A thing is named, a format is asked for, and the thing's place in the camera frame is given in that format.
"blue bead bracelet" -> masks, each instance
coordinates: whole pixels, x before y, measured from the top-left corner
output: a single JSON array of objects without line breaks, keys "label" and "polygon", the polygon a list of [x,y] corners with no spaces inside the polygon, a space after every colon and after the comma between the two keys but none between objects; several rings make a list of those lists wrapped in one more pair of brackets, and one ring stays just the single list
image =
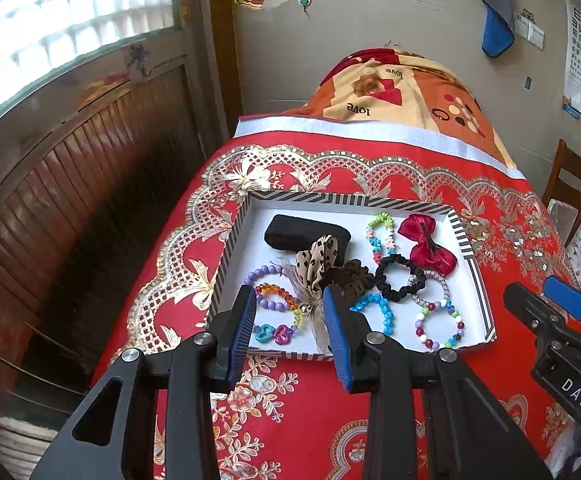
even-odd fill
[{"label": "blue bead bracelet", "polygon": [[384,314],[384,330],[382,333],[385,335],[391,335],[393,333],[393,325],[395,323],[395,315],[391,312],[388,306],[388,300],[381,297],[381,294],[367,294],[361,298],[354,306],[350,309],[353,312],[361,312],[368,303],[377,303],[381,309],[382,314]]}]

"blue gripper pad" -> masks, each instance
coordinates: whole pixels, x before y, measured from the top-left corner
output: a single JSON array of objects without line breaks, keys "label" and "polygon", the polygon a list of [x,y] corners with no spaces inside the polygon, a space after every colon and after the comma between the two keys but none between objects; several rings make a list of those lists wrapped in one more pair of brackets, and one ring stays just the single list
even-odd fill
[{"label": "blue gripper pad", "polygon": [[581,293],[556,276],[548,276],[544,282],[544,294],[563,308],[568,314],[581,321]]}]

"bed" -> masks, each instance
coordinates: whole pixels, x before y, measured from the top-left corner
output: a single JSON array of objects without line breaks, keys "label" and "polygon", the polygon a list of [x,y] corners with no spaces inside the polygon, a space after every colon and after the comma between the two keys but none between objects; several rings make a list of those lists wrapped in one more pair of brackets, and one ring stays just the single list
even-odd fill
[{"label": "bed", "polygon": [[[538,292],[551,274],[576,283],[563,245],[461,81],[432,60],[392,49],[345,58],[302,108],[241,119],[235,137],[172,211],[94,380],[123,349],[166,351],[202,329],[225,240],[253,189],[452,205],[477,255],[497,326],[497,341],[466,353],[465,360],[547,455],[568,416],[531,379],[534,339],[504,309],[502,293],[513,281]],[[370,258],[364,264],[375,268]],[[211,403],[224,480],[361,477],[368,397],[347,395],[331,362],[251,355],[235,390],[212,395]],[[163,394],[155,421],[155,479],[166,476],[165,408]],[[417,410],[419,466],[425,468],[420,404]]]}]

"eye chart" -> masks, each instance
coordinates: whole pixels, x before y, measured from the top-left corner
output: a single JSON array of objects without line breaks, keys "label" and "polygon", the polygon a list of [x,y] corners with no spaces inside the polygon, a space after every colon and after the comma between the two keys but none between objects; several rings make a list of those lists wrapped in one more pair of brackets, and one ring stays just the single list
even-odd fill
[{"label": "eye chart", "polygon": [[581,116],[581,10],[566,0],[568,50],[563,76],[561,108],[575,119]]}]

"brown scrunchie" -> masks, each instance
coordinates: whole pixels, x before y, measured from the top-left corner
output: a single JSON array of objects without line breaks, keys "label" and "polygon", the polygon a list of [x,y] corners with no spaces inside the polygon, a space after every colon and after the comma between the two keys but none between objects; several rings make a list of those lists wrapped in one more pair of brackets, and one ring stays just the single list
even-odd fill
[{"label": "brown scrunchie", "polygon": [[359,260],[349,260],[343,267],[328,269],[319,286],[324,290],[328,285],[339,285],[347,304],[357,303],[367,290],[375,286],[375,276],[368,272],[368,267],[362,266]]}]

